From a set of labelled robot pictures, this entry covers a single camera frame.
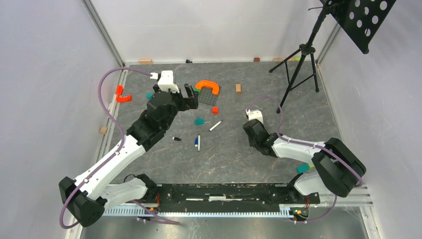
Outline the teal block near right arm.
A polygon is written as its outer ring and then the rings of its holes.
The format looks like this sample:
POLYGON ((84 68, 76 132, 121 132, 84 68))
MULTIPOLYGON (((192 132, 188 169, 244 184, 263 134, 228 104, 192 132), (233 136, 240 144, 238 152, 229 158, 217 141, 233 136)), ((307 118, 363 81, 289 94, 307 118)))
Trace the teal block near right arm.
POLYGON ((300 166, 296 167, 297 173, 301 174, 301 173, 305 173, 308 170, 310 170, 311 168, 313 168, 314 166, 312 164, 302 164, 300 166))

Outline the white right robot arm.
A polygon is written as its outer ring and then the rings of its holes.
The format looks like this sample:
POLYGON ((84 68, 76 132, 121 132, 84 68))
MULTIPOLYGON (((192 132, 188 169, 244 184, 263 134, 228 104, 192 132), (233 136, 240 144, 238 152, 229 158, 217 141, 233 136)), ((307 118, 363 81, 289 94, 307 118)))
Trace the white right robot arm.
POLYGON ((345 198, 353 188, 363 184, 366 167, 338 138, 312 142, 277 133, 270 134, 264 124, 256 119, 246 122, 243 129, 249 145, 261 154, 314 166, 314 172, 300 173, 293 186, 288 188, 287 195, 293 203, 300 203, 307 195, 324 190, 345 198))

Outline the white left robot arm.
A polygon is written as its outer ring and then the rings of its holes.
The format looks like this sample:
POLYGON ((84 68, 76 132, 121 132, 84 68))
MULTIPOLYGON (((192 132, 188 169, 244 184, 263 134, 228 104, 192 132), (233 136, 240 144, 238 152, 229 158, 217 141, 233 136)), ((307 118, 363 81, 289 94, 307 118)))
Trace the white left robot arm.
POLYGON ((164 137, 178 112, 198 108, 199 92, 190 84, 185 84, 184 88, 188 94, 186 98, 180 91, 162 91, 154 85, 155 93, 147 102, 146 110, 118 144, 86 172, 75 179, 64 177, 59 182, 63 202, 60 212, 62 228, 73 227, 63 222, 66 210, 77 220, 76 224, 89 227, 112 207, 139 199, 150 203, 156 198, 156 189, 140 178, 112 187, 108 185, 124 168, 164 137))

